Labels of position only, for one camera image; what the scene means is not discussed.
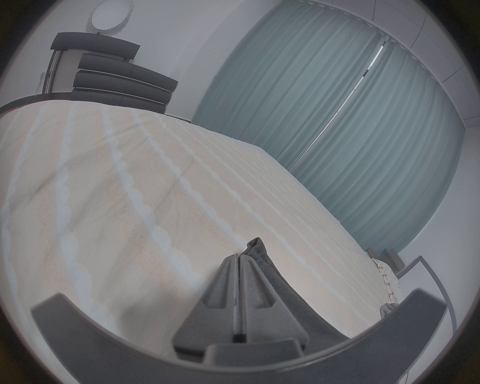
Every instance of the pillow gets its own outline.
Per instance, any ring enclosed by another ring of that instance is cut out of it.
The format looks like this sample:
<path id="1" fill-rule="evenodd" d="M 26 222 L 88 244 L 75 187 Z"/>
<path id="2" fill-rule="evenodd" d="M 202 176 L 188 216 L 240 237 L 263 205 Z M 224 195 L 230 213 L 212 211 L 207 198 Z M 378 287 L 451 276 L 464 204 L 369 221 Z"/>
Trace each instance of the pillow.
<path id="1" fill-rule="evenodd" d="M 377 265 L 380 274 L 384 279 L 385 286 L 388 291 L 388 296 L 392 303 L 401 303 L 405 298 L 405 295 L 402 292 L 400 287 L 400 282 L 392 271 L 392 268 L 389 267 L 387 263 L 383 261 L 372 259 L 373 262 Z"/>

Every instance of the teal curtain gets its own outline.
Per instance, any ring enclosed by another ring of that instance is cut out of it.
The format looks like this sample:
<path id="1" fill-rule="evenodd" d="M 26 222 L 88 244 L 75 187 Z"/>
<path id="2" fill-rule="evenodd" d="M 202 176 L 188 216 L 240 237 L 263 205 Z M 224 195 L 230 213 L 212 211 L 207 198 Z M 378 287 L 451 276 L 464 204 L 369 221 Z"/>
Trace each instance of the teal curtain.
<path id="1" fill-rule="evenodd" d="M 399 44 L 354 17 L 295 0 L 239 44 L 193 122 L 261 147 L 289 170 L 310 147 L 292 174 L 377 254 L 400 252 L 431 218 L 464 134 L 440 85 Z"/>

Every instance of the round mirror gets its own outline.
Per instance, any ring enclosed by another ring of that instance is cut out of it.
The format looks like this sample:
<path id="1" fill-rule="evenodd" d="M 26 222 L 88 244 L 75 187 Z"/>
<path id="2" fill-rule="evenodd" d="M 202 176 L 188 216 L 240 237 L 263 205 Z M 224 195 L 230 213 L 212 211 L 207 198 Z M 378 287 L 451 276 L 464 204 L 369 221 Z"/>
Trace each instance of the round mirror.
<path id="1" fill-rule="evenodd" d="M 105 0 L 90 16 L 90 25 L 97 32 L 112 31 L 125 24 L 133 10 L 131 0 Z"/>

